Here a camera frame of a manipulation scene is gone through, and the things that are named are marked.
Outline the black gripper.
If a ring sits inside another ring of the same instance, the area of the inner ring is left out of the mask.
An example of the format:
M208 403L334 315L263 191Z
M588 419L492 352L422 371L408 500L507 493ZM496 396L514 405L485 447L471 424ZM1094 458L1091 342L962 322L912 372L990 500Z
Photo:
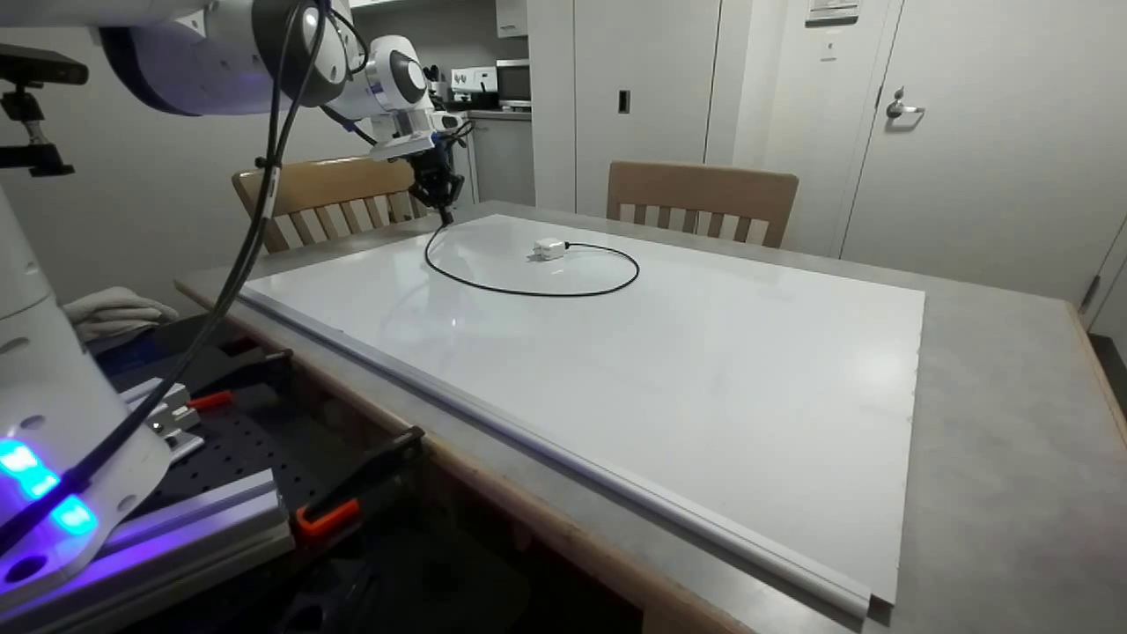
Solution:
M455 151L438 143L408 160L416 172L416 191L431 198L431 208L439 215L439 226L451 226L451 202L462 192L465 175L455 169Z

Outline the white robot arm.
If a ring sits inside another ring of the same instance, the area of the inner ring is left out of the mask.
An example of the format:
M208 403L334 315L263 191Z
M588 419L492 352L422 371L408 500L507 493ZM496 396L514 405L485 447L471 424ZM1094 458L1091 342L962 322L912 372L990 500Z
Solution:
M408 192L448 211L451 164L425 62L406 35L363 35L348 0L0 0L3 27L89 27L120 83L172 115L320 110L374 124L379 160L406 160Z

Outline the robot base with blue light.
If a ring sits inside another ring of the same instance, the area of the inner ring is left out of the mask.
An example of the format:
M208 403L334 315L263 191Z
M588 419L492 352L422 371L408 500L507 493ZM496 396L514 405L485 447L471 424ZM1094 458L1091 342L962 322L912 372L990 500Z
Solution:
M128 403L81 346L0 192L0 520L46 498L125 419ZM142 427L85 493L68 493L0 552L0 617L14 620L77 576L160 488L169 465L169 442Z

